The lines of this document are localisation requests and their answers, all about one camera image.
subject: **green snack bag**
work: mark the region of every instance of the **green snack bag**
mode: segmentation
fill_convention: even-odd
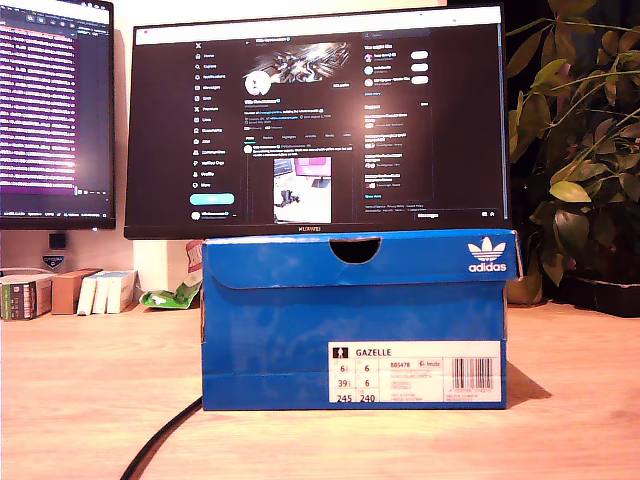
[[[173,308],[186,310],[200,291],[202,285],[202,240],[187,243],[189,274],[175,292],[155,290],[140,297],[140,303],[146,307]]]
[[[183,282],[175,292],[169,292],[168,290],[147,292],[140,298],[140,303],[147,307],[186,310],[200,291],[200,285],[202,285],[202,282],[198,282],[192,286],[188,286]]]

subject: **monitor bezel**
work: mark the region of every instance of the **monitor bezel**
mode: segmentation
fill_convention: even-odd
[[[509,116],[507,106],[507,82],[505,77],[506,69],[506,49],[505,49],[505,19],[504,19],[504,4],[502,2],[486,2],[486,3],[474,3],[469,5],[455,5],[455,6],[432,6],[432,7],[412,7],[412,8],[390,8],[381,10],[363,10],[363,11],[350,11],[350,12],[334,12],[334,13],[320,13],[309,15],[290,15],[290,16],[274,16],[263,18],[247,18],[247,19],[226,19],[226,20],[211,20],[201,22],[177,22],[177,23],[161,23],[161,24],[147,24],[137,25],[133,27],[133,45],[132,45],[132,57],[131,57],[131,87],[133,87],[133,71],[135,68],[136,57],[136,34],[138,30],[150,29],[150,28],[164,28],[164,27],[184,27],[184,26],[199,26],[199,25],[221,25],[221,24],[247,24],[263,21],[276,21],[276,20],[302,20],[306,18],[323,18],[323,17],[338,17],[338,16],[359,16],[359,15],[371,15],[371,14],[383,14],[383,13],[395,13],[395,12],[419,12],[430,10],[459,10],[468,8],[481,8],[481,7],[499,7],[500,8],[500,34],[501,34],[501,73],[502,73],[502,117],[503,117],[503,132],[504,139],[503,148],[503,184],[505,191],[503,191],[503,197],[506,196],[506,202],[504,205],[505,211],[503,216],[494,217],[481,217],[477,219],[465,219],[464,221],[447,221],[446,227],[434,226],[433,228],[407,228],[407,225],[402,224],[375,224],[375,223],[324,223],[324,224],[257,224],[257,225],[221,225],[215,226],[211,224],[202,224],[200,222],[194,222],[190,226],[184,225],[178,226],[137,226],[129,224],[129,204],[125,203],[125,225],[124,236],[129,240],[188,240],[193,238],[227,238],[227,237],[243,237],[243,236],[264,236],[264,235],[292,235],[292,234],[317,234],[317,233],[370,233],[370,232],[394,232],[394,231],[429,231],[429,230],[462,230],[462,229],[478,229],[478,228],[512,228],[512,210],[511,210],[511,195],[510,195],[510,152],[509,152]],[[129,98],[129,112],[133,104],[133,88],[131,89],[131,95]],[[127,162],[127,191],[132,188],[129,184],[129,169],[131,168],[131,162]]]
[[[116,172],[115,172],[115,22],[113,3],[104,0],[93,0],[93,5],[105,7],[109,11],[109,160],[110,171],[110,211],[108,217],[2,217],[0,216],[0,230],[114,230],[116,228]]]

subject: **profile picture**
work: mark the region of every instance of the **profile picture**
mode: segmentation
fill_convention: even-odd
[[[247,75],[244,86],[250,95],[265,95],[271,88],[271,78],[267,72],[257,70]]]

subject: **computer monitor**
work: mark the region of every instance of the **computer monitor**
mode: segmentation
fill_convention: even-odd
[[[508,226],[502,19],[136,27],[125,236]]]
[[[114,228],[113,5],[0,0],[0,229]]]

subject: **white label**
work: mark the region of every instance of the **white label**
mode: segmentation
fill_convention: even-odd
[[[500,342],[329,342],[329,402],[499,402]]]

